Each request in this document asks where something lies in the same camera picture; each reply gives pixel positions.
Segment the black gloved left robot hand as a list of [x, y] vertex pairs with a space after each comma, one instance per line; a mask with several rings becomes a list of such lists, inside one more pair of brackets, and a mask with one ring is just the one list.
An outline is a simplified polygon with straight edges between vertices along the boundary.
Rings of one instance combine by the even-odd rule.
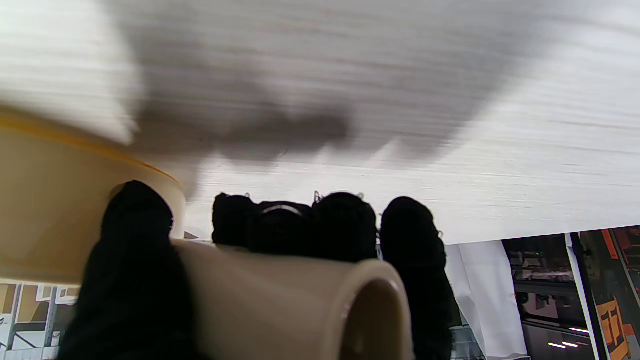
[[220, 193], [216, 249], [173, 241], [166, 200], [111, 194], [60, 360], [449, 360], [456, 309], [434, 215], [400, 196]]

